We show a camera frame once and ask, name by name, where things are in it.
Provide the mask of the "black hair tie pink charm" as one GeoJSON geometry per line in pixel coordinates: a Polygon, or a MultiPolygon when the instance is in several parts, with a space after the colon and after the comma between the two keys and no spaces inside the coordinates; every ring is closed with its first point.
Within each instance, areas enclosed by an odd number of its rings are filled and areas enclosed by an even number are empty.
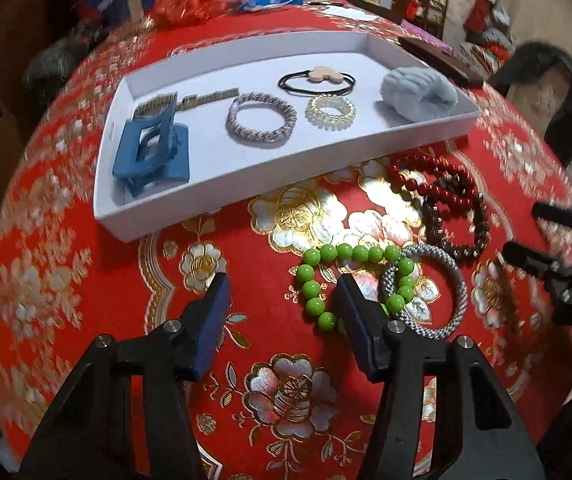
{"type": "Polygon", "coordinates": [[[348,74],[333,70],[327,66],[316,66],[313,70],[301,70],[282,76],[277,81],[277,87],[296,96],[347,96],[356,85],[356,79],[348,74]],[[309,84],[323,84],[329,82],[333,86],[330,90],[315,90],[294,87],[291,82],[295,79],[305,79],[309,84]]]}

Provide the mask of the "small wooden chair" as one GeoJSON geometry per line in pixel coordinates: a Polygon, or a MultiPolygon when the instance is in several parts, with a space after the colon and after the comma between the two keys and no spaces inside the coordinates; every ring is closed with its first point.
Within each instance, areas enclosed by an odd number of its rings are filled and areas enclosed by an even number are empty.
{"type": "Polygon", "coordinates": [[[413,16],[409,20],[431,36],[442,39],[445,28],[448,0],[413,0],[413,16]]]}

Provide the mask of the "floral cushioned chair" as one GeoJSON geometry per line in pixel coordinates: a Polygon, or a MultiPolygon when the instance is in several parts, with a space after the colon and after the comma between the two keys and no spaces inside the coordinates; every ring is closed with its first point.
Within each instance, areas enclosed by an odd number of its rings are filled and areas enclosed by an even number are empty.
{"type": "Polygon", "coordinates": [[[520,44],[487,83],[514,104],[562,166],[572,162],[572,56],[548,42],[520,44]]]}

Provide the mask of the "black plastic bag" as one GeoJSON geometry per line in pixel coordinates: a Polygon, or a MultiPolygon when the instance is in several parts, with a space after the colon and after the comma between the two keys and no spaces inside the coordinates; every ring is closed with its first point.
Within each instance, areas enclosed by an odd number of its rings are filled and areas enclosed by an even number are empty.
{"type": "Polygon", "coordinates": [[[74,70],[107,37],[103,26],[82,22],[68,36],[39,52],[29,63],[22,83],[33,92],[57,93],[74,70]]]}

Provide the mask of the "red floral tablecloth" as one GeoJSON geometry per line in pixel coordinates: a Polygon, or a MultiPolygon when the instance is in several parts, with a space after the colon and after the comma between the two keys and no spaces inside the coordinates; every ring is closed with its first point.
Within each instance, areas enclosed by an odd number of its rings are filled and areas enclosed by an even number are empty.
{"type": "MultiPolygon", "coordinates": [[[[24,454],[74,362],[101,333],[143,335],[231,278],[231,310],[210,374],[190,389],[191,422],[213,479],[352,479],[380,387],[348,341],[304,316],[292,277],[324,244],[418,243],[415,209],[387,182],[384,158],[268,192],[126,244],[94,219],[100,136],[120,80],[137,68],[219,42],[277,32],[346,30],[393,41],[399,26],[347,10],[281,9],[196,27],[113,36],[90,55],[24,152],[0,215],[0,426],[24,454]]],[[[468,169],[485,196],[490,243],[464,268],[462,331],[494,366],[534,439],[572,387],[572,330],[551,323],[532,276],[501,266],[510,238],[572,263],[572,231],[535,221],[536,200],[572,206],[572,185],[530,125],[491,88],[468,136],[427,154],[468,169]]]]}

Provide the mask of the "red plastic bag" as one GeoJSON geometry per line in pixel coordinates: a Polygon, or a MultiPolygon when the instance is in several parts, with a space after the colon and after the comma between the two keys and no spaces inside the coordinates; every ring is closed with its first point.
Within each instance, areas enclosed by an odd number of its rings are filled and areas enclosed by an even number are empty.
{"type": "Polygon", "coordinates": [[[227,11],[228,0],[155,0],[150,16],[163,29],[198,25],[227,11]]]}

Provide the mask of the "metal watch band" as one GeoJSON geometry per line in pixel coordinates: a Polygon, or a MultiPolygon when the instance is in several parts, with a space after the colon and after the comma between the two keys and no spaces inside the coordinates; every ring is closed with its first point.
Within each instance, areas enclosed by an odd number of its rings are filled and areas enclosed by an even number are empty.
{"type": "Polygon", "coordinates": [[[201,94],[201,96],[192,94],[191,96],[183,96],[181,99],[177,97],[176,93],[160,94],[160,96],[155,96],[153,99],[138,104],[135,107],[132,118],[145,119],[156,117],[170,105],[174,105],[175,113],[186,112],[205,104],[234,99],[237,96],[239,96],[238,88],[219,90],[209,94],[201,94]]]}

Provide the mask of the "light blue fluffy wristband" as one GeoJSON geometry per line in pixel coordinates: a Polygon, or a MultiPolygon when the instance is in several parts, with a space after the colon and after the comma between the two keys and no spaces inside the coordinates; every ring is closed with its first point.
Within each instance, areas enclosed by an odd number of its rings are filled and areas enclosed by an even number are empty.
{"type": "Polygon", "coordinates": [[[450,116],[458,104],[457,90],[437,70],[397,67],[383,77],[383,102],[410,122],[427,122],[450,116]]]}

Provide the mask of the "brown leather wallet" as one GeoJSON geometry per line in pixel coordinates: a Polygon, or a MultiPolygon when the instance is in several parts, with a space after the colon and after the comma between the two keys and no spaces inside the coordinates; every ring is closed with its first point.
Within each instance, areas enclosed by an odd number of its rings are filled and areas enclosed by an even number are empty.
{"type": "Polygon", "coordinates": [[[455,82],[457,86],[465,89],[483,87],[484,79],[479,73],[433,44],[413,37],[400,37],[397,41],[404,50],[455,82]]]}

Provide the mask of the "blue hair claw clip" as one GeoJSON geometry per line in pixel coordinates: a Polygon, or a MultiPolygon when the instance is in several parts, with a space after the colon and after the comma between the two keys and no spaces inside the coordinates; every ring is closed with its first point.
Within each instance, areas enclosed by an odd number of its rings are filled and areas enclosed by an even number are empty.
{"type": "Polygon", "coordinates": [[[188,128],[175,122],[175,93],[136,107],[121,133],[112,175],[133,198],[156,185],[189,181],[188,128]]]}

